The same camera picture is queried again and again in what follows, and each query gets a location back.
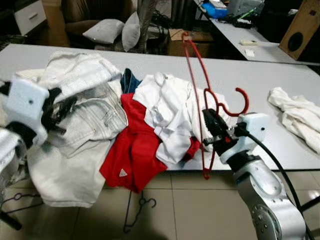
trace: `floor tile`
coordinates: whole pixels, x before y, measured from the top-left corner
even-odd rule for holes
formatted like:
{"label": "floor tile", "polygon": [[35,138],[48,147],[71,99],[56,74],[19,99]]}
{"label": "floor tile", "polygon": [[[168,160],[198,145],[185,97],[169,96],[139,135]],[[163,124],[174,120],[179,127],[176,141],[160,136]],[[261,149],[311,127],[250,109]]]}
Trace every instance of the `floor tile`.
{"label": "floor tile", "polygon": [[[73,235],[74,240],[175,240],[175,217],[171,189],[146,189],[146,199],[154,198],[141,210],[136,225],[124,234],[123,227],[127,211],[129,191],[126,189],[104,189],[92,208],[80,209]],[[132,193],[128,224],[139,210],[140,194]]]}
{"label": "floor tile", "polygon": [[212,173],[206,180],[201,171],[171,173],[173,189],[236,189],[231,172]]}
{"label": "floor tile", "polygon": [[17,183],[9,186],[12,189],[35,189],[35,185],[32,182],[31,178],[18,181]]}
{"label": "floor tile", "polygon": [[[287,194],[290,199],[293,200],[291,192],[287,192]],[[320,196],[320,190],[297,190],[296,194],[298,195],[300,204],[303,205],[317,196]],[[320,228],[320,203],[304,211],[303,215],[310,230]]]}
{"label": "floor tile", "polygon": [[236,190],[174,189],[173,202],[178,240],[257,240]]}
{"label": "floor tile", "polygon": [[[315,177],[310,171],[293,171],[286,172],[295,190],[313,190],[319,189],[320,185],[316,182]],[[282,180],[286,190],[289,189],[284,177],[280,172],[276,172],[276,175]]]}
{"label": "floor tile", "polygon": [[[171,189],[170,172],[161,172],[155,176],[144,189]],[[123,187],[110,187],[104,183],[103,189],[124,189]]]}
{"label": "floor tile", "polygon": [[314,240],[320,240],[320,229],[316,231],[316,236],[314,236]]}
{"label": "floor tile", "polygon": [[315,181],[320,186],[320,171],[312,171],[311,174],[314,177]]}
{"label": "floor tile", "polygon": [[[34,194],[33,189],[8,188],[5,199],[15,194]],[[3,205],[5,211],[28,207],[40,203],[39,198],[24,197],[18,201],[8,201]],[[36,206],[9,214],[22,224],[16,231],[5,222],[0,222],[0,239],[3,240],[70,240],[75,226],[78,208],[56,208],[47,205]]]}

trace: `pillow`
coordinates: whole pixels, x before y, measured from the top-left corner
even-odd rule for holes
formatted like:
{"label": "pillow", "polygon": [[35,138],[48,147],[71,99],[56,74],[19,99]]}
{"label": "pillow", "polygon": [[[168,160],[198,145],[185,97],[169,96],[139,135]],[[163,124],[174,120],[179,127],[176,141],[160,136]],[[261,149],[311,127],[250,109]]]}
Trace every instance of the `pillow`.
{"label": "pillow", "polygon": [[99,44],[113,44],[121,33],[124,23],[118,19],[105,19],[98,22],[82,35]]}
{"label": "pillow", "polygon": [[140,38],[140,21],[135,11],[125,22],[122,29],[122,45],[123,49],[128,52],[137,45]]}

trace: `white table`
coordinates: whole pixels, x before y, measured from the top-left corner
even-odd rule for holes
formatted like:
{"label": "white table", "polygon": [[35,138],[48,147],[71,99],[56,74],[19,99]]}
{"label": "white table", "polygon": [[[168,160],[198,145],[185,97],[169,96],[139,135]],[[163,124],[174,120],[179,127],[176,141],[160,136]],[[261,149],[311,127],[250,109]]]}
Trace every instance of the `white table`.
{"label": "white table", "polygon": [[[17,71],[45,68],[49,56],[55,51],[99,53],[122,72],[125,68],[130,68],[138,79],[156,72],[170,73],[186,80],[191,79],[184,57],[19,44],[10,44],[0,52],[0,78],[8,80]],[[225,95],[232,112],[243,108],[242,96],[234,91],[235,87],[241,87],[249,95],[249,110],[270,116],[271,123],[264,143],[279,159],[284,169],[320,169],[320,155],[307,147],[303,140],[287,131],[280,122],[282,115],[280,111],[267,102],[269,90],[282,87],[290,96],[304,95],[310,101],[320,105],[320,76],[305,65],[222,59],[204,59],[203,61],[213,89]],[[198,60],[192,58],[191,64],[198,87],[205,87]],[[261,149],[257,148],[254,153],[260,155],[271,169],[277,169]],[[210,156],[207,155],[206,163],[209,164],[209,161]],[[202,169],[200,152],[196,154],[194,160],[184,166],[175,165],[169,168],[169,170],[200,169]],[[230,168],[228,165],[221,164],[216,158],[213,169],[229,170]]]}
{"label": "white table", "polygon": [[[320,66],[320,63],[294,60],[279,48],[279,43],[269,42],[254,28],[245,29],[235,27],[232,24],[218,22],[213,18],[209,20],[249,61]],[[239,43],[240,40],[256,41],[258,45],[244,46]],[[245,52],[246,49],[253,50],[254,56],[247,56]]]}

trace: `blue jeans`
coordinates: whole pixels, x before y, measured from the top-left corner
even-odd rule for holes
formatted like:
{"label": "blue jeans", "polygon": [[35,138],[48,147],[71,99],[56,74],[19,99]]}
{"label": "blue jeans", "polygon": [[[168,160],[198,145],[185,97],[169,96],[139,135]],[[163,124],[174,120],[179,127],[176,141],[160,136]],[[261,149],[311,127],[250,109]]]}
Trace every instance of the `blue jeans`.
{"label": "blue jeans", "polygon": [[124,70],[124,73],[121,78],[121,89],[123,94],[135,93],[136,88],[139,86],[141,81],[136,79],[134,74],[129,68]]}

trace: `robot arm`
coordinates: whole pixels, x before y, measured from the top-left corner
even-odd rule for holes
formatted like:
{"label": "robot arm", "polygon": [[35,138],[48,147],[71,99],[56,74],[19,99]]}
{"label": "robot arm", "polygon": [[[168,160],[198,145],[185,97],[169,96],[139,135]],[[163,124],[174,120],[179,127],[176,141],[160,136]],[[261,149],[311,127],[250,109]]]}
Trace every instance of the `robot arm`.
{"label": "robot arm", "polygon": [[252,154],[257,144],[245,136],[250,132],[259,141],[265,138],[269,117],[262,113],[242,114],[238,123],[228,129],[222,118],[212,109],[204,110],[204,119],[213,144],[223,164],[234,172],[237,190],[246,203],[259,240],[302,240],[306,223],[289,200],[285,187],[259,157]]}

